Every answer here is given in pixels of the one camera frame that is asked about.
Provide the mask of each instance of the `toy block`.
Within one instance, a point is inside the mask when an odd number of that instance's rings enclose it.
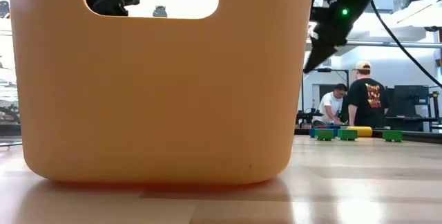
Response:
[[[338,130],[338,137],[344,141],[356,141],[358,131],[356,130]]]
[[[317,129],[316,135],[318,136],[318,140],[323,141],[332,141],[334,138],[334,133],[331,129]]]
[[[310,135],[310,138],[314,138],[316,136],[316,129],[310,128],[309,135]]]
[[[387,142],[402,142],[402,131],[383,131],[382,138]]]
[[[329,124],[329,125],[327,125],[327,128],[328,129],[340,129],[340,125],[337,125],[337,124]]]

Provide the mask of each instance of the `tan cap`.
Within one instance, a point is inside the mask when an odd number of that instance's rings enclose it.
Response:
[[[360,61],[356,64],[355,69],[357,70],[371,70],[372,69],[372,65],[367,62],[367,61]]]

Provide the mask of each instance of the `man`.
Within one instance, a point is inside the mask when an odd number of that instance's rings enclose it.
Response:
[[[383,128],[389,104],[384,86],[370,77],[369,62],[356,64],[356,81],[348,93],[349,125]]]
[[[348,122],[348,95],[344,96],[344,98],[343,98],[343,106],[340,110],[339,120],[342,123]]]
[[[323,116],[316,117],[315,120],[322,120],[326,124],[340,124],[338,112],[343,105],[343,97],[347,94],[347,86],[337,84],[334,90],[326,93],[320,101],[318,110]]]

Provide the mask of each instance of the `green block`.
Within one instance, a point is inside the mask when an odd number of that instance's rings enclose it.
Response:
[[[338,130],[338,137],[345,141],[356,141],[358,138],[357,130]]]
[[[332,141],[334,139],[332,129],[317,129],[315,134],[318,136],[318,140]]]
[[[382,138],[387,142],[402,142],[402,131],[383,131]]]

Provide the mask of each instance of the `orange plastic bin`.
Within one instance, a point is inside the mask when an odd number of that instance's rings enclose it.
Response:
[[[186,20],[11,0],[28,166],[73,183],[273,178],[291,154],[310,1],[220,0]]]

